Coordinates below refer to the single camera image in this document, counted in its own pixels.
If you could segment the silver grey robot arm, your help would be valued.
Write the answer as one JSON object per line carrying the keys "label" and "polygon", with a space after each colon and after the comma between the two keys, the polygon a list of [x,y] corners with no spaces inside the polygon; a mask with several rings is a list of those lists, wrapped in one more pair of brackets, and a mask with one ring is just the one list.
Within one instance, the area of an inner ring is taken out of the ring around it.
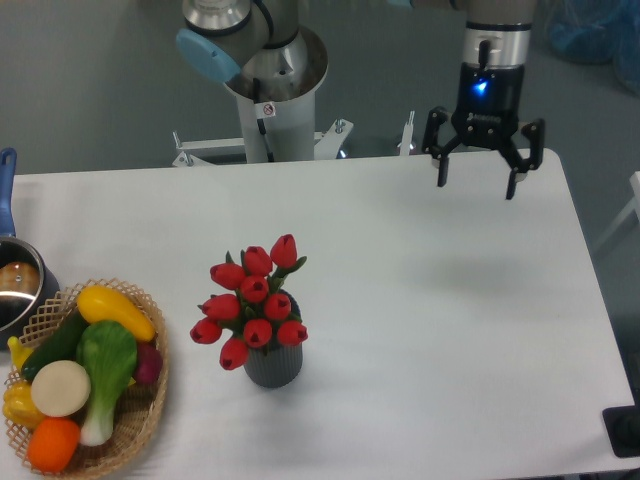
{"label": "silver grey robot arm", "polygon": [[[535,11],[532,1],[453,1],[466,15],[457,105],[429,113],[421,149],[447,181],[459,146],[495,151],[510,173],[507,195],[543,160],[545,125],[518,117]],[[326,48],[299,21],[294,1],[186,1],[176,45],[203,77],[236,98],[250,163],[334,159],[351,131],[337,120],[315,131],[315,94]]]}

